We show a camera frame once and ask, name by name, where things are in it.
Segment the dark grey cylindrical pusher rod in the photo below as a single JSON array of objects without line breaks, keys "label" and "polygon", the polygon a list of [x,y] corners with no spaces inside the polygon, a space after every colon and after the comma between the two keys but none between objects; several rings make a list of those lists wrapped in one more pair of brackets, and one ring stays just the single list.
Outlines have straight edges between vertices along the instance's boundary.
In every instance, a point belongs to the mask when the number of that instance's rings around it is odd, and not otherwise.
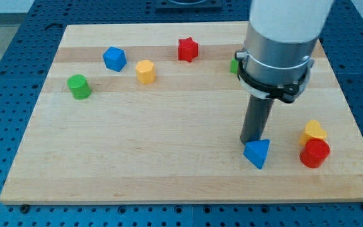
[{"label": "dark grey cylindrical pusher rod", "polygon": [[274,99],[260,99],[250,96],[240,141],[243,144],[261,139]]}]

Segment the green block behind arm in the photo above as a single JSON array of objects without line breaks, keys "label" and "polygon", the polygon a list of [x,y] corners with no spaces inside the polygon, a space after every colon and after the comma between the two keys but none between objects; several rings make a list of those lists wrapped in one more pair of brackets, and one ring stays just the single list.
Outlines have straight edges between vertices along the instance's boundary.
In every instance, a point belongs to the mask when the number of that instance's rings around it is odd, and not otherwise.
[{"label": "green block behind arm", "polygon": [[239,62],[235,58],[231,59],[229,72],[236,74],[238,72],[238,65],[239,65]]}]

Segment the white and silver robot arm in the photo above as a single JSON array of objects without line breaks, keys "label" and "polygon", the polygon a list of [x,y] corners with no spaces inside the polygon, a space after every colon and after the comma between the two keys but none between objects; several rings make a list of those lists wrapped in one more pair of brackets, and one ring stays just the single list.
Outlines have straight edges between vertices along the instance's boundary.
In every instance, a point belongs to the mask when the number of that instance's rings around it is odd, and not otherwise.
[{"label": "white and silver robot arm", "polygon": [[250,94],[240,140],[261,138],[274,103],[293,103],[307,87],[311,54],[333,0],[252,0],[246,40],[235,53]]}]

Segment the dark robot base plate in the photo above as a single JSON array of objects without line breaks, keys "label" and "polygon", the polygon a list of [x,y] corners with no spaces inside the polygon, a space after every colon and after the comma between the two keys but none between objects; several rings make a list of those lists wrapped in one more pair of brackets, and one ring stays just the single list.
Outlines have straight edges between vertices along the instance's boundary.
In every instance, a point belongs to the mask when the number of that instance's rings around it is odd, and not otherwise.
[{"label": "dark robot base plate", "polygon": [[173,9],[221,9],[221,0],[155,0],[156,11]]}]

